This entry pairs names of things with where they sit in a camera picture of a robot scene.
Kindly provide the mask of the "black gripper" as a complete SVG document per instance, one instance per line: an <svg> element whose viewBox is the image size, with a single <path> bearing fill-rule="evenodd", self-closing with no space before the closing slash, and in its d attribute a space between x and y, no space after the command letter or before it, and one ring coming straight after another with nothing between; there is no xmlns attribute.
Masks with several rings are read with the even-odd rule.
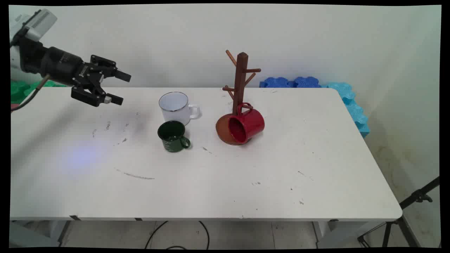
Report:
<svg viewBox="0 0 450 253"><path fill-rule="evenodd" d="M20 68L25 73L50 75L50 80L64 85L73 85L71 97L88 105L98 107L100 104L122 105L123 98L105 93L99 83L77 79L87 78L90 74L102 74L104 78L115 77L130 82L131 75L118 69L116 62L95 54L87 64L81 57L56 47L46 48L42 43L27 37L19 39Z"/></svg>

